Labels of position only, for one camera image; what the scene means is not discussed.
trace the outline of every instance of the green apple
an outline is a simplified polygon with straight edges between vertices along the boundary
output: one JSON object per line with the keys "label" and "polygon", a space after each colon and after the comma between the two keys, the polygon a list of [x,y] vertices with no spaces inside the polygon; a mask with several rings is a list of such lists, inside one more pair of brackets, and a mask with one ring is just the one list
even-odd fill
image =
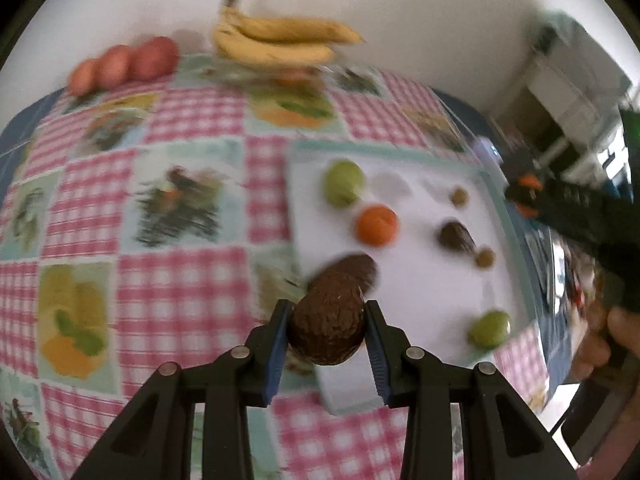
{"label": "green apple", "polygon": [[324,174],[324,197],[334,207],[345,208],[360,198],[366,177],[351,160],[336,160]]}
{"label": "green apple", "polygon": [[469,330],[469,341],[482,349],[491,349],[507,341],[511,318],[503,310],[491,310],[478,319]]}

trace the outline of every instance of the silver bolt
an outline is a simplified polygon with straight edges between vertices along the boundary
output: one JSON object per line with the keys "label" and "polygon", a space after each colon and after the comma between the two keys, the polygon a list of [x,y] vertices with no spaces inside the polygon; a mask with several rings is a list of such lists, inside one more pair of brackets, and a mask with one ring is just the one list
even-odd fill
{"label": "silver bolt", "polygon": [[495,365],[489,361],[482,361],[478,364],[478,370],[480,370],[481,374],[493,375],[495,374]]}
{"label": "silver bolt", "polygon": [[409,348],[406,349],[405,353],[409,359],[418,360],[424,357],[424,350],[419,346],[409,346]]}
{"label": "silver bolt", "polygon": [[249,350],[246,346],[236,346],[231,349],[231,357],[234,359],[244,359],[245,357],[249,357],[251,350]]}
{"label": "silver bolt", "polygon": [[178,371],[178,365],[173,361],[162,363],[158,368],[158,371],[160,372],[160,375],[164,375],[165,377],[168,377],[170,375],[175,374]]}

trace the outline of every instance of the white wall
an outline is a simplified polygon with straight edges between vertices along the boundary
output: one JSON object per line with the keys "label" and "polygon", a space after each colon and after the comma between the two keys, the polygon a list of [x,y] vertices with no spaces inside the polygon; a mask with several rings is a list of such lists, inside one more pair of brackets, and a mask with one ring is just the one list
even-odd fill
{"label": "white wall", "polygon": [[[81,59],[115,43],[167,34],[185,52],[207,50],[220,0],[47,0],[0,72],[0,128],[65,83]],[[527,56],[542,10],[582,22],[633,80],[640,55],[602,0],[242,0],[255,14],[337,18],[367,40],[348,55],[398,70],[485,107]]]}

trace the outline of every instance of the white tray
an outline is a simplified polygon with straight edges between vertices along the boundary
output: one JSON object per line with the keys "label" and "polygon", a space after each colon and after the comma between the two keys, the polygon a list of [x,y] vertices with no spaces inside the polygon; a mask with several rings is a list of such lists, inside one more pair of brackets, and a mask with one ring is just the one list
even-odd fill
{"label": "white tray", "polygon": [[[361,202],[338,210],[322,196],[322,176],[338,158],[356,162],[369,182],[380,173],[397,173],[411,195],[380,200],[370,187]],[[300,270],[310,278],[344,253],[364,251],[379,267],[378,285],[367,299],[377,300],[386,321],[402,328],[409,341],[447,363],[469,365],[482,352],[467,341],[469,326],[492,308],[511,316],[512,336],[535,319],[523,256],[504,199],[481,166],[434,158],[427,153],[362,144],[301,140],[290,147],[289,215]],[[463,210],[448,200],[450,190],[469,192]],[[398,215],[394,243],[372,248],[353,236],[362,208],[385,203]],[[436,241],[447,219],[460,220],[478,246],[491,247],[496,263],[478,269],[471,256],[452,254]],[[316,367],[322,396],[331,413],[347,413],[381,403],[364,345],[347,362]]]}

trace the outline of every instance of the banana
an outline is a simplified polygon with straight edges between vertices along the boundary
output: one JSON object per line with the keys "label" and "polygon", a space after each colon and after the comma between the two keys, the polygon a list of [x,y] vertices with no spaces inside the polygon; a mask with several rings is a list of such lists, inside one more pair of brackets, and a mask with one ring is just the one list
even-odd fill
{"label": "banana", "polygon": [[323,64],[334,58],[334,51],[318,43],[262,43],[241,34],[221,20],[213,31],[213,42],[227,57],[258,66],[307,66]]}
{"label": "banana", "polygon": [[360,34],[347,25],[322,18],[250,18],[236,14],[236,27],[257,41],[283,43],[362,43]]}

